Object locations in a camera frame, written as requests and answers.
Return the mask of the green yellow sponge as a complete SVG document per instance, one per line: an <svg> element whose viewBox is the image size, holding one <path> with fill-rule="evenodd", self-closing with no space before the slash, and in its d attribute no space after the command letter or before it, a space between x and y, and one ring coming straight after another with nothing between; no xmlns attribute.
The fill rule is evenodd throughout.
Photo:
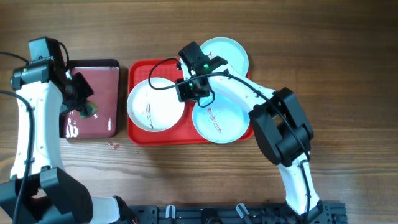
<svg viewBox="0 0 398 224"><path fill-rule="evenodd" d="M98 106L92 101L87 101L80 110L80 118L87 119L92 117L98 111Z"/></svg>

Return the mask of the white plate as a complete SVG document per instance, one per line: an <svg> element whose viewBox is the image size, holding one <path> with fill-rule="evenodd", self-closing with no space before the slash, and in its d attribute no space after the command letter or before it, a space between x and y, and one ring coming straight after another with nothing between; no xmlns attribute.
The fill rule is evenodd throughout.
<svg viewBox="0 0 398 224"><path fill-rule="evenodd" d="M166 78L145 79L129 93L127 114L140 129L161 132L178 123L185 110L185 103L178 100L173 82Z"/></svg>

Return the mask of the light blue plate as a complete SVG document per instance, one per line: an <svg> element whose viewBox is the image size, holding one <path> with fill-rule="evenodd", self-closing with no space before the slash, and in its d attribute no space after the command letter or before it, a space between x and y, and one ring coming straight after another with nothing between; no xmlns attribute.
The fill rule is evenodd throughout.
<svg viewBox="0 0 398 224"><path fill-rule="evenodd" d="M209 58L220 56L240 75L247 75L249 58L244 47L239 42L228 37L215 37L201 44L200 48Z"/></svg>
<svg viewBox="0 0 398 224"><path fill-rule="evenodd" d="M245 141L254 134L248 114L219 93L194 104L192 122L202 138L216 144Z"/></svg>

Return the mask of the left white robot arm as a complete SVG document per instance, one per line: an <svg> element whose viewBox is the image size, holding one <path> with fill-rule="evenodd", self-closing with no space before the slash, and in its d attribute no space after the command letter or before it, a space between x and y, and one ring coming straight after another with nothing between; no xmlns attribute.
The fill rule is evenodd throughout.
<svg viewBox="0 0 398 224"><path fill-rule="evenodd" d="M93 91L81 74L67 78L53 57L17 68L11 78L19 129L11 179L1 184L1 208L13 223L139 223L121 197L92 197L66 173L60 155L60 115L84 106Z"/></svg>

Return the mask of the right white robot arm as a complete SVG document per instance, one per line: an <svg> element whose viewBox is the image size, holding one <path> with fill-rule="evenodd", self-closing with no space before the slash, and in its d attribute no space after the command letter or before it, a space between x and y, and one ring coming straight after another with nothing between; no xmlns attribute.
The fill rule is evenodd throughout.
<svg viewBox="0 0 398 224"><path fill-rule="evenodd" d="M287 205L305 223L319 216L321 200L310 172L313 129L293 91L261 86L221 57L181 58L178 67L179 91L219 93L248 114L259 149L280 171Z"/></svg>

